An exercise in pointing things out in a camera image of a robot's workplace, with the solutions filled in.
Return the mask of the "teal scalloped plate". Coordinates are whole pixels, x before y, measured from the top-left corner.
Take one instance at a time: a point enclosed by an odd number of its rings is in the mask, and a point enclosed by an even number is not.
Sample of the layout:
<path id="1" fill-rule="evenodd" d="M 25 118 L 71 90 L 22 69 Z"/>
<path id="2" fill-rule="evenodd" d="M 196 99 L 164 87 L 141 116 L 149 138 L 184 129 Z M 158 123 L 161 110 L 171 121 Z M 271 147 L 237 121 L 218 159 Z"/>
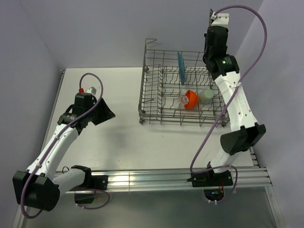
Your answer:
<path id="1" fill-rule="evenodd" d="M 186 81 L 186 73 L 185 73 L 185 65 L 184 65 L 184 59 L 180 52 L 177 52 L 177 58 L 178 58 L 178 68 L 179 68 L 179 75 L 180 75 L 180 83 L 183 86 Z"/>

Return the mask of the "light green cup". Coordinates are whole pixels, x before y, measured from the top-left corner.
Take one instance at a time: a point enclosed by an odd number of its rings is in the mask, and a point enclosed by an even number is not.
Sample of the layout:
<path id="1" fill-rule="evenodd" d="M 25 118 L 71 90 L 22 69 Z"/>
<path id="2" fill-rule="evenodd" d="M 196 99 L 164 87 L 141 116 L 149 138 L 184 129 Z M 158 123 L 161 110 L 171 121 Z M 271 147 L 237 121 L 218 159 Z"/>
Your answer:
<path id="1" fill-rule="evenodd" d="M 214 93 L 213 93 L 213 90 L 211 90 L 211 89 L 202 90 L 198 94 L 199 102 L 204 105 L 211 104 L 213 97 L 214 97 Z"/>

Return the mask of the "orange plastic bowl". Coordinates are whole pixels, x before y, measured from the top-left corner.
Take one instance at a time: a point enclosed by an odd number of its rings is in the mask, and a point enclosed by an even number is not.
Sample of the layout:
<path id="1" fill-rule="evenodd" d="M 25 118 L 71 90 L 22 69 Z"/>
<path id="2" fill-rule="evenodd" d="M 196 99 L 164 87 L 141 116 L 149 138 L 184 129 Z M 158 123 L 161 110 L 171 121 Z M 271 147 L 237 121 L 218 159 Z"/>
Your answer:
<path id="1" fill-rule="evenodd" d="M 199 102 L 197 94 L 191 90 L 188 90 L 185 95 L 189 100 L 188 103 L 184 105 L 185 109 L 193 109 Z"/>

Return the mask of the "clear drinking glass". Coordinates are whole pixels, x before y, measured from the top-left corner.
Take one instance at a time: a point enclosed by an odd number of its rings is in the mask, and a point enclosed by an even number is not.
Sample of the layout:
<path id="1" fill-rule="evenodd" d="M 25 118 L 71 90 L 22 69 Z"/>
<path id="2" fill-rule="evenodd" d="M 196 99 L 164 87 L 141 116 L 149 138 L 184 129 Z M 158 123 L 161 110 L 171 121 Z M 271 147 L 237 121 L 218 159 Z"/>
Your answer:
<path id="1" fill-rule="evenodd" d="M 183 95 L 174 101 L 174 107 L 176 109 L 188 109 L 189 102 L 189 98 L 186 95 Z"/>

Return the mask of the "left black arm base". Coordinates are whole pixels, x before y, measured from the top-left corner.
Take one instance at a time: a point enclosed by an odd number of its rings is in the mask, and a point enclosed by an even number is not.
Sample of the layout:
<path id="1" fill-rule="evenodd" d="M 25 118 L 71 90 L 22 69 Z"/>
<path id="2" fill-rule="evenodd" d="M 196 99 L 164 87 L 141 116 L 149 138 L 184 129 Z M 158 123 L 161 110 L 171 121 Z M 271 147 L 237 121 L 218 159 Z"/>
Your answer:
<path id="1" fill-rule="evenodd" d="M 106 191 L 108 185 L 108 175 L 92 176 L 89 184 L 86 187 L 76 186 L 73 188 L 74 201 L 78 207 L 83 209 L 93 210 L 105 207 L 110 201 L 110 194 Z M 96 199 L 97 193 L 102 193 L 106 196 L 105 202 L 100 206 L 89 207 L 87 204 L 92 204 Z"/>

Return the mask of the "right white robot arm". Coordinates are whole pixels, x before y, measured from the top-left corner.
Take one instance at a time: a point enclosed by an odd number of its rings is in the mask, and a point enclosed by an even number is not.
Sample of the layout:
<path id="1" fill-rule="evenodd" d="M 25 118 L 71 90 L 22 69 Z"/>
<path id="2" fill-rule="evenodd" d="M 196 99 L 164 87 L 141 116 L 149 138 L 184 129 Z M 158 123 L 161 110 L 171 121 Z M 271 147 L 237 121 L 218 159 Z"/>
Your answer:
<path id="1" fill-rule="evenodd" d="M 248 104 L 240 82 L 241 74 L 234 56 L 227 54 L 228 29 L 210 26 L 205 34 L 203 62 L 219 88 L 230 118 L 229 133 L 220 137 L 221 148 L 209 165 L 206 181 L 216 185 L 241 152 L 246 152 L 266 133 Z"/>

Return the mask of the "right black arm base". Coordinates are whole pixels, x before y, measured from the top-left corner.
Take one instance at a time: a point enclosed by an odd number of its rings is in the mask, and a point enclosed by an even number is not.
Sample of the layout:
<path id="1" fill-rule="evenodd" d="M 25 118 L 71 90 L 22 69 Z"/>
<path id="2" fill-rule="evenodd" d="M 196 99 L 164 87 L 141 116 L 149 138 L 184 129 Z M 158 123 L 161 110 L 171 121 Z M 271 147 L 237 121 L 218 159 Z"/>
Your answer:
<path id="1" fill-rule="evenodd" d="M 191 182 L 193 187 L 219 187 L 233 185 L 230 171 L 225 171 L 223 173 L 208 171 L 200 174 L 191 174 L 191 177 L 187 179 L 187 182 Z"/>

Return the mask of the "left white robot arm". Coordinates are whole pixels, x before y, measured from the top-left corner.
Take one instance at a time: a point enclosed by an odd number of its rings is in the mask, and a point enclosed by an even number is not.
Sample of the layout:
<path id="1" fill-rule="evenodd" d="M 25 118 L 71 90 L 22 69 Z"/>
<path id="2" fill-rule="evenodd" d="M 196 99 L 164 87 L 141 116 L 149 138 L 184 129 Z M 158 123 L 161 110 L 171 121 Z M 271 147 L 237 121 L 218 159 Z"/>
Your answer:
<path id="1" fill-rule="evenodd" d="M 74 103 L 59 117 L 55 132 L 35 161 L 25 171 L 17 171 L 13 186 L 17 203 L 40 211 L 51 211 L 59 198 L 72 189 L 105 191 L 108 177 L 94 178 L 90 168 L 74 165 L 55 176 L 71 144 L 89 123 L 99 125 L 115 118 L 103 98 L 77 93 Z"/>

